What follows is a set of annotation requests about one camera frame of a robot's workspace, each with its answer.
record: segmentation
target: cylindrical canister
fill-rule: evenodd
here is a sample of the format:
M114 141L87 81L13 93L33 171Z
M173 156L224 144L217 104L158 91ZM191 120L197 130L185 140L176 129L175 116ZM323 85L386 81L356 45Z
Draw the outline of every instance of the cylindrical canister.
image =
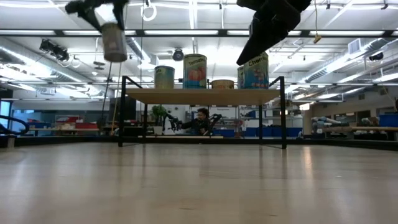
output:
M233 90L234 89L234 81L232 81L232 80L214 80L211 82L211 88Z
M105 23L101 27L104 45L104 59L109 62L127 60L126 38L124 31L115 23Z
M243 89L243 85L244 85L244 69L243 66L240 66L238 68L238 89Z
M173 89L174 88L174 68L170 66L155 67L155 88Z
M184 56L183 67L183 88L206 88L206 56L188 54Z
M264 52L243 65L243 88L268 89L268 55Z

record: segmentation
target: floor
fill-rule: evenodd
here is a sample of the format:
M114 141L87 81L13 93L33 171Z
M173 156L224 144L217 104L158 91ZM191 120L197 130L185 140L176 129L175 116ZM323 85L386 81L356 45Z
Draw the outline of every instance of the floor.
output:
M397 220L391 151L86 143L0 152L1 224Z

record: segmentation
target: green plant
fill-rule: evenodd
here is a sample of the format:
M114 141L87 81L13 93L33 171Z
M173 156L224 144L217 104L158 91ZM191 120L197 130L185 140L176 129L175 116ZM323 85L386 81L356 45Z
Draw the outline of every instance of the green plant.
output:
M162 120L166 115L166 109L162 105L156 105L152 107L151 114L155 117L155 125L162 126Z

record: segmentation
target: man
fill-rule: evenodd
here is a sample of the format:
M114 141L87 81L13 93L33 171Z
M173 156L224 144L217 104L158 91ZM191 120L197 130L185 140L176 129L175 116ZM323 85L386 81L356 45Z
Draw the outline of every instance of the man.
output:
M181 128L191 128L193 135L204 135L206 132L209 133L209 125L209 111L206 108L200 108L198 110L197 118L190 122L183 123Z

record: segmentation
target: black metal table leg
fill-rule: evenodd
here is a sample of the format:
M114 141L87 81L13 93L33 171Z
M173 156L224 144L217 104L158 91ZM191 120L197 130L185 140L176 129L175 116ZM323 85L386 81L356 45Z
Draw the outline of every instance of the black metal table leg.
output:
M145 143L147 137L147 117L148 117L148 104L144 106L144 124L142 127L142 143Z
M119 109L119 141L118 146L123 147L124 140L124 108L126 107L126 80L127 77L122 77L122 93L120 97L120 109Z
M280 124L282 126L282 149L286 149L285 77L280 77Z
M262 145L262 105L259 105L259 142Z

